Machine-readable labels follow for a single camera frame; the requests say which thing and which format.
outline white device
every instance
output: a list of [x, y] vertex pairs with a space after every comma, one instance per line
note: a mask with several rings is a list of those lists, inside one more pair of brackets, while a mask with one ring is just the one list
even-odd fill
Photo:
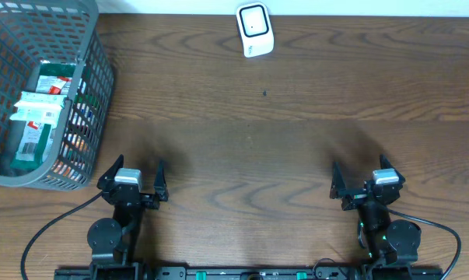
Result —
[[245, 57], [268, 54], [274, 49], [271, 20], [264, 4], [242, 5], [237, 9], [236, 17]]

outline cable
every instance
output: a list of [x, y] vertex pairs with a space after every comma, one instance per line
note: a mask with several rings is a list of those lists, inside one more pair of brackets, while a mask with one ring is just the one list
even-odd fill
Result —
[[[329, 257], [323, 257], [320, 260], [318, 260], [317, 263], [315, 263], [315, 265], [312, 268], [312, 275], [315, 277], [315, 279], [320, 279], [316, 275], [316, 270], [319, 267], [319, 263], [321, 261], [332, 261], [333, 263], [336, 264], [336, 261], [334, 261], [333, 259], [330, 259]], [[348, 279], [348, 276], [346, 275], [346, 273], [339, 266], [337, 266], [336, 268], [338, 268], [338, 270], [343, 274], [343, 276], [345, 276]]]
[[446, 230], [447, 232], [449, 233], [452, 233], [452, 235], [455, 237], [456, 241], [457, 241], [457, 250], [456, 250], [456, 253], [455, 253], [455, 256], [453, 257], [453, 260], [452, 262], [450, 263], [449, 267], [445, 270], [445, 272], [443, 273], [442, 275], [442, 278], [440, 278], [439, 280], [444, 280], [448, 274], [452, 271], [453, 267], [455, 266], [455, 264], [457, 263], [457, 260], [459, 260], [459, 256], [460, 256], [460, 250], [462, 248], [462, 242], [460, 241], [460, 237], [459, 237], [459, 234], [457, 234], [457, 232], [453, 229], [451, 229], [450, 227], [448, 226], [444, 226], [444, 225], [441, 225], [437, 222], [431, 222], [429, 220], [426, 220], [426, 219], [421, 219], [421, 218], [418, 218], [418, 217], [415, 217], [415, 216], [411, 216], [411, 215], [407, 215], [407, 214], [404, 214], [404, 213], [400, 213], [400, 212], [397, 212], [397, 211], [394, 211], [394, 210], [391, 210], [389, 209], [388, 207], [382, 205], [376, 198], [376, 196], [374, 196], [374, 198], [376, 199], [376, 201], [378, 202], [378, 204], [380, 205], [381, 208], [383, 208], [384, 210], [387, 210], [389, 213], [393, 214], [393, 215], [397, 215], [399, 217], [402, 217], [402, 218], [406, 218], [406, 219], [411, 219], [411, 220], [414, 220], [416, 222], [422, 222], [422, 223], [425, 223], [426, 225], [430, 225], [430, 226], [435, 226], [439, 229], [444, 229]]
[[42, 229], [39, 230], [39, 232], [37, 232], [33, 237], [32, 239], [30, 240], [30, 242], [26, 245], [25, 247], [25, 250], [23, 251], [23, 255], [22, 255], [22, 260], [20, 261], [19, 263], [19, 269], [22, 273], [22, 278], [23, 280], [28, 280], [28, 277], [26, 276], [26, 271], [25, 271], [25, 261], [26, 261], [26, 256], [27, 254], [29, 253], [29, 250], [30, 248], [32, 247], [33, 243], [37, 240], [37, 238], [39, 238], [39, 236], [46, 231], [46, 229], [49, 229], [50, 226], [54, 225], [57, 221], [63, 219], [64, 217], [68, 216], [68, 215], [71, 215], [75, 212], [77, 212], [78, 210], [86, 207], [87, 205], [93, 203], [96, 199], [98, 199], [101, 195], [103, 194], [103, 192], [101, 191], [99, 194], [97, 194], [95, 197], [89, 199], [88, 201], [86, 201], [85, 203], [75, 207], [74, 209], [66, 212], [65, 214], [63, 215], [60, 215], [59, 217], [57, 217], [56, 219], [50, 221], [47, 225], [45, 225]]

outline perforated basket wall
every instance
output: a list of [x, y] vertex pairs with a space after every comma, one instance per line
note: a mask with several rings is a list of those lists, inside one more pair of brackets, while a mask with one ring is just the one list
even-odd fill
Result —
[[[97, 16], [93, 0], [0, 1], [0, 185], [69, 191], [89, 183], [114, 83], [95, 31]], [[71, 102], [54, 133], [55, 155], [37, 170], [16, 173], [9, 163], [21, 135], [9, 116], [46, 61], [76, 64]]]

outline wood grain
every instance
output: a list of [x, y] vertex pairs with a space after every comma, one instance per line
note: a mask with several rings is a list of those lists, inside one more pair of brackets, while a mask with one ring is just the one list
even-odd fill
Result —
[[[353, 262], [357, 215], [328, 197], [331, 163], [357, 184], [386, 153], [407, 184], [392, 208], [453, 227], [469, 279], [469, 19], [273, 17], [275, 50], [245, 59], [230, 16], [104, 15], [117, 90], [94, 177], [119, 154], [151, 185], [166, 160], [170, 201], [143, 221], [150, 263]], [[29, 239], [97, 193], [0, 187], [0, 279], [18, 279]], [[49, 229], [31, 279], [87, 265], [103, 200]], [[421, 226], [419, 264], [446, 268], [453, 237]]]

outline white backdrop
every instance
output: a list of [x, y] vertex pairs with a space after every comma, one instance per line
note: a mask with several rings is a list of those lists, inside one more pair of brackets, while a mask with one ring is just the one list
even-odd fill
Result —
[[[233, 15], [251, 1], [96, 0], [100, 12]], [[271, 15], [469, 16], [469, 0], [264, 0]]]

